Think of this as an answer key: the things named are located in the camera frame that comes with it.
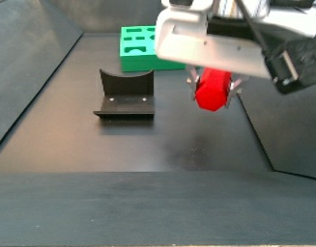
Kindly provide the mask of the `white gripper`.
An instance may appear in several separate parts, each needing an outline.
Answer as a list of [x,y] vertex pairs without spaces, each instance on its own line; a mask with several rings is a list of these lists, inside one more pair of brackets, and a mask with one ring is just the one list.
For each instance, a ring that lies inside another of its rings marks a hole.
[[[186,66],[194,98],[199,75],[195,66],[270,78],[264,52],[284,41],[316,39],[316,15],[300,12],[315,0],[161,0],[155,52],[161,59]],[[241,93],[249,77],[228,86],[228,101]]]

